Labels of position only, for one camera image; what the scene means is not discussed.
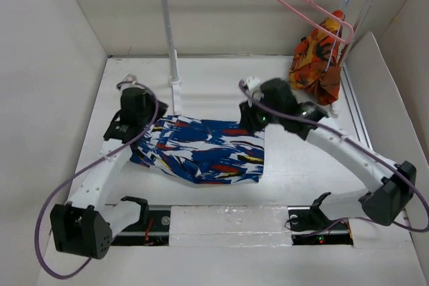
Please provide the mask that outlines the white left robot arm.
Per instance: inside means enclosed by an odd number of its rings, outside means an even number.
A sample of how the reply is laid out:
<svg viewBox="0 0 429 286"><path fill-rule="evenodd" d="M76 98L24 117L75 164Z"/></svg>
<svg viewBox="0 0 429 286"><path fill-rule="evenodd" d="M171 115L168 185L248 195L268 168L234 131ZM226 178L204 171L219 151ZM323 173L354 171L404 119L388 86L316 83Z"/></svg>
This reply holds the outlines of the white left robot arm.
<svg viewBox="0 0 429 286"><path fill-rule="evenodd" d="M67 202L56 204L50 212L58 252L102 259L120 232L130 226L142 230L149 224L146 199L125 196L110 209L105 204L122 168L168 105L141 84L122 82L119 86L120 109L103 135L99 163L88 170Z"/></svg>

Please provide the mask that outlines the blue white red patterned trousers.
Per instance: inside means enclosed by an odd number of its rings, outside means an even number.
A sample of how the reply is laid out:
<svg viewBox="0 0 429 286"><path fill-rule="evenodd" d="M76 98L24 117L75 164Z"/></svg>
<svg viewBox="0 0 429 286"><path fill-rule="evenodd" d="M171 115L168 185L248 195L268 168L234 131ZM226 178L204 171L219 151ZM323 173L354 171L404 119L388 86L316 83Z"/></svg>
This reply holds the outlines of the blue white red patterned trousers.
<svg viewBox="0 0 429 286"><path fill-rule="evenodd" d="M193 184L257 183L265 132L251 134L237 121L168 115L140 139L130 161Z"/></svg>

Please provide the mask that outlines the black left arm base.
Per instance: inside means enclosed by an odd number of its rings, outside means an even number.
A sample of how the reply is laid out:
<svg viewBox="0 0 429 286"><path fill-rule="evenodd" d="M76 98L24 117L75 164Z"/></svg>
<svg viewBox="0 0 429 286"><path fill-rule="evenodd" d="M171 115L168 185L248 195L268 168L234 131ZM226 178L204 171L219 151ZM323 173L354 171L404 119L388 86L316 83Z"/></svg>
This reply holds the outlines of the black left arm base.
<svg viewBox="0 0 429 286"><path fill-rule="evenodd" d="M113 240L113 246L168 246L171 207L150 206L145 224L132 224Z"/></svg>

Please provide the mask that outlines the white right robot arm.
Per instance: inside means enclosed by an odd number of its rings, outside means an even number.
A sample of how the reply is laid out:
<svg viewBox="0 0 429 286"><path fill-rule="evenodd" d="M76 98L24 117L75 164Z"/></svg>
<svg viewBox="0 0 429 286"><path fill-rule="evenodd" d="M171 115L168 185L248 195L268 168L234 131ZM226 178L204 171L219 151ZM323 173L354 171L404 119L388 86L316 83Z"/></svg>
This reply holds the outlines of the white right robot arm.
<svg viewBox="0 0 429 286"><path fill-rule="evenodd" d="M256 77L239 81L246 99L239 105L240 124L251 133L269 124L321 149L351 171L364 185L360 190L325 192L310 205L307 217L318 229L339 218L360 217L382 226L395 223L415 194L416 168L395 162L354 140L312 101L298 102L287 81Z"/></svg>

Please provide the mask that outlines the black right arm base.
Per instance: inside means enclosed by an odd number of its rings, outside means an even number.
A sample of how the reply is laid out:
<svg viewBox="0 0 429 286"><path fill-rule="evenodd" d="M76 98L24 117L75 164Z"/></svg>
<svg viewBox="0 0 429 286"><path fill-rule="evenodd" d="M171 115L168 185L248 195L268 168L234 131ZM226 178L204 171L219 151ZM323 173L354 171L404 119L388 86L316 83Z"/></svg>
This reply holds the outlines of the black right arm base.
<svg viewBox="0 0 429 286"><path fill-rule="evenodd" d="M293 246L353 246L348 221L329 220L318 208L288 206L284 227L291 232Z"/></svg>

